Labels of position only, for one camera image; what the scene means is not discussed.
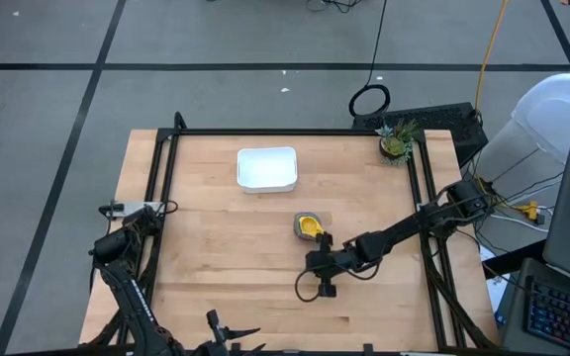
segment wooden table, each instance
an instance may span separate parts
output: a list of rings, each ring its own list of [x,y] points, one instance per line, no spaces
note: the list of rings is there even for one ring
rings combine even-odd
[[[142,200],[154,138],[155,131],[131,132],[117,200]],[[212,338],[205,313],[216,309],[230,328],[261,327],[239,341],[242,349],[265,342],[267,350],[360,351],[363,343],[376,351],[435,350],[418,236],[397,245],[373,280],[336,277],[335,299],[305,304],[294,294],[305,254],[318,248],[294,235],[295,213],[318,214],[340,245],[414,212],[406,165],[380,164],[377,144],[375,136],[182,136],[170,194],[179,210],[166,219],[152,301],[160,324],[190,349]],[[236,180],[238,150],[283,145],[297,152],[294,191],[244,194]],[[459,180],[449,132],[427,132],[427,147],[437,189]],[[416,160],[427,201],[418,153]],[[448,248],[459,302],[496,341],[475,242],[457,234]],[[313,295],[317,284],[306,276],[301,294]],[[441,305],[453,345],[442,299]],[[96,336],[116,309],[96,276],[80,341]]]

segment black keyboard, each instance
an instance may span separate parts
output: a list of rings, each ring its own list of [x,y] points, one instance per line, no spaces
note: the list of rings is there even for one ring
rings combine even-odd
[[[570,348],[570,294],[542,284],[532,277],[526,286],[524,330]]]

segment yellow cable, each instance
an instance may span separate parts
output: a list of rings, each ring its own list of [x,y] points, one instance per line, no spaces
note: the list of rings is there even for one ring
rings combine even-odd
[[[505,14],[505,8],[510,0],[503,0],[503,5],[501,5],[501,12],[499,13],[499,18],[496,20],[496,26],[492,32],[492,38],[490,39],[490,45],[487,47],[487,52],[485,53],[485,58],[483,59],[483,64],[481,65],[481,72],[479,73],[479,83],[476,87],[476,101],[474,102],[474,109],[478,110],[481,104],[481,88],[483,87],[483,74],[485,74],[485,66],[487,66],[487,61],[492,54],[492,47],[494,46],[494,40],[496,39],[496,33],[501,27],[501,20],[503,20],[503,14]]]

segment yellow object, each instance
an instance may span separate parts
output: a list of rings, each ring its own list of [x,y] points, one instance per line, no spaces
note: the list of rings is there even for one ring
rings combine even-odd
[[[538,202],[531,201],[528,205],[524,206],[516,206],[514,209],[518,210],[519,212],[525,214],[527,218],[533,222],[538,219]]]
[[[314,219],[314,217],[300,217],[298,218],[298,225],[301,227],[302,233],[311,237],[316,237],[317,234],[325,232],[321,223]]]
[[[501,5],[501,12],[499,13],[499,18],[496,20],[496,26],[492,32],[492,37],[490,38],[490,44],[487,47],[487,52],[485,53],[485,58],[483,59],[483,64],[481,65],[481,72],[479,73],[479,83],[476,87],[476,100],[474,102],[474,109],[479,110],[481,105],[481,88],[483,87],[483,75],[485,74],[485,67],[487,66],[487,60],[492,54],[492,47],[494,46],[494,40],[496,39],[496,34],[501,27],[501,20],[503,20],[503,14],[505,14],[505,8],[510,0],[503,0],[503,5]]]

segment white bowl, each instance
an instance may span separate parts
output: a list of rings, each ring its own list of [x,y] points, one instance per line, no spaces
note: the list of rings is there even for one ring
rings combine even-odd
[[[237,154],[237,183],[246,193],[291,192],[297,179],[292,147],[244,148]]]

